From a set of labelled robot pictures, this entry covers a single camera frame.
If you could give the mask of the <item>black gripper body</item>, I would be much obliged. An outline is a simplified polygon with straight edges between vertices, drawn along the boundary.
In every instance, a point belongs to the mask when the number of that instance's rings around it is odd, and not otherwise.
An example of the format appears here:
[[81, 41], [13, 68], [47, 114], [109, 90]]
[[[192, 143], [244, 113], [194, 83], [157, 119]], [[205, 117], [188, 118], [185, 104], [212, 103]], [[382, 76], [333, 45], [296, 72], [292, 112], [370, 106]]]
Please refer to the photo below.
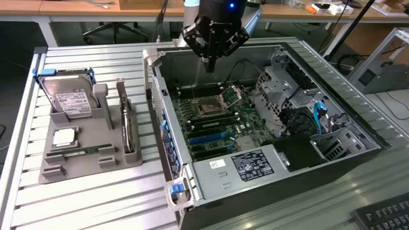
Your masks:
[[238, 31], [245, 5], [245, 0], [201, 0], [194, 19], [198, 31], [209, 32], [212, 26], [226, 26]]

